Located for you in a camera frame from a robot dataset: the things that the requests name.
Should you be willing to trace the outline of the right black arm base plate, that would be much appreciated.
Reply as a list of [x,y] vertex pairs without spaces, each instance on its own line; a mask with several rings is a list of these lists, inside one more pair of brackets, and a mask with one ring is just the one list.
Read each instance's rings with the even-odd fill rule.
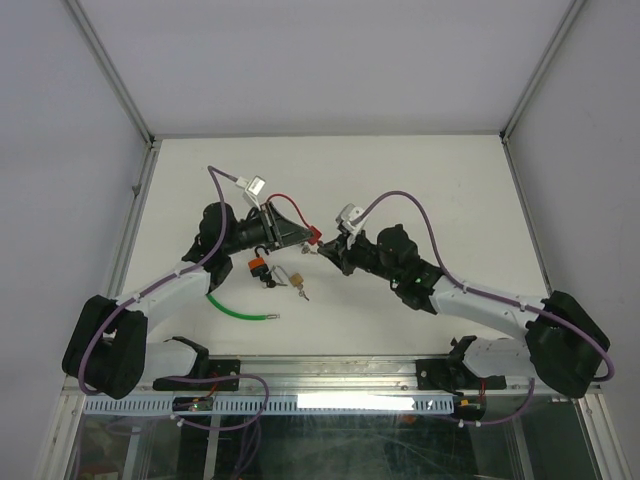
[[415,373],[419,390],[442,390],[461,395],[465,390],[505,390],[504,376],[481,378],[463,364],[450,364],[444,358],[424,358],[415,361]]

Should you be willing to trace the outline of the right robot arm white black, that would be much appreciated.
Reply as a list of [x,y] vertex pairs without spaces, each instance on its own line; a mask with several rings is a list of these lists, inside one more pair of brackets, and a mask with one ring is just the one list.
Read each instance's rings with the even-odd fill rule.
[[521,376],[540,380],[578,399],[598,381],[610,341],[570,294],[547,298],[490,291],[454,279],[422,259],[417,244],[397,224],[371,242],[365,233],[340,233],[319,243],[318,252],[344,275],[363,270],[388,282],[407,307],[463,318],[503,333],[499,340],[466,336],[447,358],[452,383],[469,387],[481,377]]

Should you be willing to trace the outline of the brass padlock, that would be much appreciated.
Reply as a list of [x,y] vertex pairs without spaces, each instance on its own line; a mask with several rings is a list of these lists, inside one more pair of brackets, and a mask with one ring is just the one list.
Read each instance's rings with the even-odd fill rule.
[[289,283],[297,289],[302,289],[304,286],[304,278],[299,273],[288,273],[281,265],[277,265],[276,268],[282,272],[282,274],[287,278]]

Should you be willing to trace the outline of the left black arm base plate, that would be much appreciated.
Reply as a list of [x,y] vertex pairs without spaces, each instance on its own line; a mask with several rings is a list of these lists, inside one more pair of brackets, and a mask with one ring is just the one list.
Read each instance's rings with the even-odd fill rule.
[[190,374],[185,382],[169,377],[152,382],[155,391],[235,392],[239,389],[241,361],[238,359],[210,358],[203,373]]

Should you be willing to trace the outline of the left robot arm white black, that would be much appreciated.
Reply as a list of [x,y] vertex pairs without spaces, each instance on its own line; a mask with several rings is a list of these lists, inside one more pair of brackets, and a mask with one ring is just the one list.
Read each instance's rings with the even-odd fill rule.
[[113,399],[124,398],[141,382],[201,387],[211,374],[208,349],[183,336],[150,343],[148,334],[220,287],[233,268],[233,255],[314,244],[319,236],[270,202],[251,208],[243,219],[228,204],[208,205],[192,246],[170,272],[128,295],[95,295],[85,302],[62,359],[63,372],[87,393]]

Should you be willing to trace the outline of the orange black padlock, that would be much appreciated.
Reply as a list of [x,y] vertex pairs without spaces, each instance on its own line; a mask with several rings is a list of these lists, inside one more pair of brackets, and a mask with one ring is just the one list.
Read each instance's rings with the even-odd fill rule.
[[254,257],[248,262],[248,268],[253,278],[264,280],[269,274],[269,267],[264,256],[269,254],[269,250],[264,245],[254,248]]

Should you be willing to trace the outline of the black-headed key pair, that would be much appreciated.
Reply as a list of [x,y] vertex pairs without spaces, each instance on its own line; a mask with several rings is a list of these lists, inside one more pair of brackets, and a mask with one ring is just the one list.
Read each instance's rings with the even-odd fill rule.
[[260,280],[264,284],[264,287],[268,289],[287,286],[286,283],[283,283],[280,280],[275,279],[271,273],[266,273],[264,275],[261,275]]

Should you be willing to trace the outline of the green cable bike lock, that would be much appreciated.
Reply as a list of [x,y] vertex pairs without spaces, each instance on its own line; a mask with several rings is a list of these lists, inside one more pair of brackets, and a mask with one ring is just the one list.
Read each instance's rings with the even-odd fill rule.
[[271,313],[271,314],[247,314],[247,313],[242,313],[242,312],[238,312],[236,310],[233,310],[227,306],[225,306],[224,304],[222,304],[219,300],[217,300],[212,294],[207,294],[206,295],[207,300],[209,301],[209,303],[215,307],[218,311],[220,311],[221,313],[238,319],[238,320],[242,320],[242,321],[267,321],[267,320],[275,320],[275,319],[279,319],[280,315],[277,313]]

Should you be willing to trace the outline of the red cable seal tag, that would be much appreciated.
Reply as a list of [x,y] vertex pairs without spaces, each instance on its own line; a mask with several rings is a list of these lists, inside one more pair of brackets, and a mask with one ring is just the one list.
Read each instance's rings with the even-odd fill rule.
[[310,245],[318,245],[321,240],[322,233],[316,226],[307,221],[297,202],[284,193],[273,193],[267,197],[267,201],[272,201],[278,198],[286,200],[294,208],[302,224],[311,232],[311,238],[308,240],[308,243]]

